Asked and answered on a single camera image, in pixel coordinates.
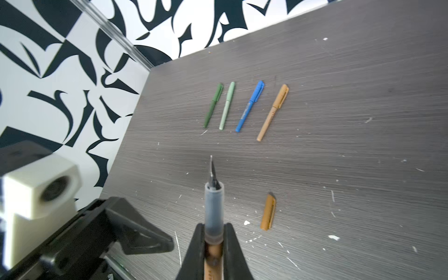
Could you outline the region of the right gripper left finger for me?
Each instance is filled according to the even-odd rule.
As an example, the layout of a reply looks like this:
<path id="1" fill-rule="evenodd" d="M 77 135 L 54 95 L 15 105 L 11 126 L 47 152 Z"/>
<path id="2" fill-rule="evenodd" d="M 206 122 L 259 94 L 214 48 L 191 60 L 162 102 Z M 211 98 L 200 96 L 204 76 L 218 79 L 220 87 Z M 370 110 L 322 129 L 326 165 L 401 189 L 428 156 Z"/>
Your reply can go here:
<path id="1" fill-rule="evenodd" d="M 176 280 L 203 280 L 205 259 L 204 224 L 198 224 L 191 238 Z"/>

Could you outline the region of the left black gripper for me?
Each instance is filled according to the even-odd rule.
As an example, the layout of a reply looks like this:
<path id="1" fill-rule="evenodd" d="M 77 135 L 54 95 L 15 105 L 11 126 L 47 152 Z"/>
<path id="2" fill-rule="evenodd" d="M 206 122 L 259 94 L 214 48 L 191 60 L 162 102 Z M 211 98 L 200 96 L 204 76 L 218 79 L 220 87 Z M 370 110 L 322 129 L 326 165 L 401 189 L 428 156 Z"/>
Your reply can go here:
<path id="1" fill-rule="evenodd" d="M 174 249 L 173 238 L 125 198 L 96 199 L 8 271 L 2 280 L 117 280 L 103 253 L 115 241 L 126 255 Z"/>

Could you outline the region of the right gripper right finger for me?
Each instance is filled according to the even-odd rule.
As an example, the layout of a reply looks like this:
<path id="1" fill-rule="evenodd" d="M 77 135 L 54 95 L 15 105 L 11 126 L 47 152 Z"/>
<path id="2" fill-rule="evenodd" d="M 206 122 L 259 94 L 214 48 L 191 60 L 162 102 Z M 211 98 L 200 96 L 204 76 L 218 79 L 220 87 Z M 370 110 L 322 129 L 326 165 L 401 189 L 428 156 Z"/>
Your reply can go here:
<path id="1" fill-rule="evenodd" d="M 224 280 L 254 280 L 231 223 L 224 225 Z"/>

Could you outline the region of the tan pen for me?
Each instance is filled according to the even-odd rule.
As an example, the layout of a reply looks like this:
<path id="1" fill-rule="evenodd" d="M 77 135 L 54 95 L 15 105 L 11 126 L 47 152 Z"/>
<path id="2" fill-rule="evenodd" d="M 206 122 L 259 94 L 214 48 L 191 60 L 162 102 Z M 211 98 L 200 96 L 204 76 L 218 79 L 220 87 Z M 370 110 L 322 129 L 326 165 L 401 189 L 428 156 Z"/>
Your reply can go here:
<path id="1" fill-rule="evenodd" d="M 204 193 L 205 280 L 220 280 L 223 275 L 224 196 L 224 185 L 217 179 L 213 157 L 211 156 L 209 179 L 205 184 Z"/>
<path id="2" fill-rule="evenodd" d="M 288 85 L 283 84 L 280 88 L 280 91 L 278 92 L 278 94 L 276 96 L 276 99 L 274 100 L 274 103 L 271 107 L 271 110 L 268 113 L 268 116 L 267 116 L 263 126 L 261 127 L 260 133 L 257 137 L 257 141 L 261 142 L 263 140 L 272 120 L 274 119 L 276 112 L 282 107 L 288 93 L 289 93 Z"/>

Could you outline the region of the green pen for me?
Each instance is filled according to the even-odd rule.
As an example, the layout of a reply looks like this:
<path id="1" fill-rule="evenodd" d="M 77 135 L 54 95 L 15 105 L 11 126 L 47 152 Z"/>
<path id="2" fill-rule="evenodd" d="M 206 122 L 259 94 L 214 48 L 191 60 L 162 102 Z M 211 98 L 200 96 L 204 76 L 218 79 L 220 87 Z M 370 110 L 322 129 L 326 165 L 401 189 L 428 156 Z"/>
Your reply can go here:
<path id="1" fill-rule="evenodd" d="M 224 88 L 223 84 L 219 83 L 217 85 L 217 89 L 216 89 L 215 94 L 214 94 L 214 96 L 213 96 L 213 98 L 211 100 L 211 103 L 210 103 L 210 106 L 209 106 L 209 109 L 208 109 L 208 113 L 205 116 L 204 128 L 208 127 L 208 124 L 209 124 L 210 119 L 212 117 L 212 114 L 214 112 L 214 108 L 215 108 L 215 106 L 216 106 L 216 104 L 217 104 L 217 102 L 218 102 L 218 100 L 219 100 L 219 98 L 220 98 L 220 96 L 222 94 L 223 88 Z"/>
<path id="2" fill-rule="evenodd" d="M 225 102 L 225 107 L 222 113 L 222 117 L 220 120 L 220 125 L 219 125 L 219 130 L 222 131 L 225 127 L 225 123 L 226 123 L 226 118 L 228 116 L 229 113 L 229 109 L 231 106 L 231 102 L 232 102 L 232 98 L 233 98 L 233 94 L 235 91 L 235 82 L 231 82 L 231 84 L 229 85 L 228 91 L 227 91 L 227 95 L 226 95 L 226 102 Z"/>

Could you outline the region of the blue pen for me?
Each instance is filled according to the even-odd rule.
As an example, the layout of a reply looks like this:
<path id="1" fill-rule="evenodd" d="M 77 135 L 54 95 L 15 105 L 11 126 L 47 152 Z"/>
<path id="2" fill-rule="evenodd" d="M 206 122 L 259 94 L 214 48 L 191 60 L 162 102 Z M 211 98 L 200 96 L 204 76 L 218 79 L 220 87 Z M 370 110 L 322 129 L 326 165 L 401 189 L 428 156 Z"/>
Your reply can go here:
<path id="1" fill-rule="evenodd" d="M 255 90 L 254 90 L 254 92 L 253 92 L 253 94 L 252 94 L 252 96 L 251 96 L 251 98 L 250 98 L 250 100 L 249 100 L 249 102 L 248 102 L 248 104 L 247 104 L 247 106 L 246 106 L 246 108 L 245 108 L 241 118 L 240 118 L 240 120 L 239 120 L 238 126 L 235 129 L 235 131 L 237 133 L 239 133 L 241 131 L 241 129 L 242 129 L 242 127 L 243 127 L 243 125 L 244 125 L 244 123 L 245 123 L 245 121 L 246 121 L 246 119 L 247 119 L 247 117 L 248 117 L 248 115 L 249 115 L 253 105 L 258 101 L 258 99 L 259 99 L 259 97 L 260 97 L 260 95 L 261 95 L 261 93 L 262 93 L 262 91 L 264 89 L 264 86 L 265 86 L 264 82 L 262 80 L 260 80 L 258 82 L 258 84 L 257 84 L 257 86 L 256 86 L 256 88 L 255 88 Z"/>

